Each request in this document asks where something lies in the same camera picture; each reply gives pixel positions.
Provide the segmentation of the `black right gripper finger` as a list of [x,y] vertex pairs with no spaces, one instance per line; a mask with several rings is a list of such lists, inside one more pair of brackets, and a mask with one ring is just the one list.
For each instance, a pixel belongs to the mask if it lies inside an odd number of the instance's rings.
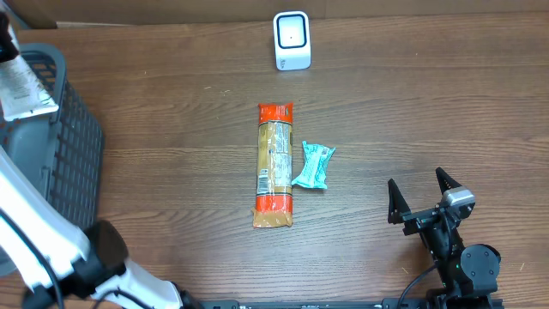
[[410,215],[411,211],[400,189],[393,179],[388,181],[389,189],[389,210],[388,223],[400,224],[404,222],[403,217]]
[[444,194],[448,190],[452,190],[461,186],[461,184],[451,178],[441,167],[438,167],[435,170],[435,173],[442,194]]

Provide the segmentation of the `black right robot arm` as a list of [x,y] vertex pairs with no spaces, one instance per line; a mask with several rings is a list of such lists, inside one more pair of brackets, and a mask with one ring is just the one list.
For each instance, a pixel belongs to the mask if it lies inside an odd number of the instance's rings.
[[[402,224],[408,236],[418,234],[433,260],[433,265],[414,278],[402,291],[395,308],[502,308],[498,291],[501,255],[492,246],[465,246],[458,232],[475,206],[475,195],[451,178],[441,167],[436,169],[442,194],[434,208],[412,212],[393,179],[388,181],[388,223]],[[443,286],[430,289],[423,299],[408,299],[410,290],[432,271]]]

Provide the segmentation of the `teal snack bar wrapper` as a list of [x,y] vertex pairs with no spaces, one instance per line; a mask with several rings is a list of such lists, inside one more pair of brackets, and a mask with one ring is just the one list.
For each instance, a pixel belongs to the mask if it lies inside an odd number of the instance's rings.
[[304,150],[304,167],[301,173],[292,181],[292,185],[298,185],[306,189],[328,188],[326,184],[327,167],[335,148],[329,148],[322,144],[302,142]]

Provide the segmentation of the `white tube gold cap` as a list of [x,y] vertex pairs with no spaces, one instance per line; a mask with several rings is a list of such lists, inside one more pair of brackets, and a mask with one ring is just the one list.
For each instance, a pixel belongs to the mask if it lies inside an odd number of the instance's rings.
[[59,109],[21,55],[1,63],[1,107],[3,118],[8,122]]

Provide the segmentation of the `orange pasta package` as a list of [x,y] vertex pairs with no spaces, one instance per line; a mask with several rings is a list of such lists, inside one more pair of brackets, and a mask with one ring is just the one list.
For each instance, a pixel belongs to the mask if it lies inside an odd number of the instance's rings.
[[293,224],[293,104],[259,106],[253,227]]

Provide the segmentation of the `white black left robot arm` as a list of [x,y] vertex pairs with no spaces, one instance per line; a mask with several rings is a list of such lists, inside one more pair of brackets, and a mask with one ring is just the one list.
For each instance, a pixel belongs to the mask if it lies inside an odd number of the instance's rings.
[[130,258],[97,219],[105,136],[52,45],[20,45],[1,17],[1,248],[27,285],[26,308],[67,296],[123,308],[196,308],[177,284]]

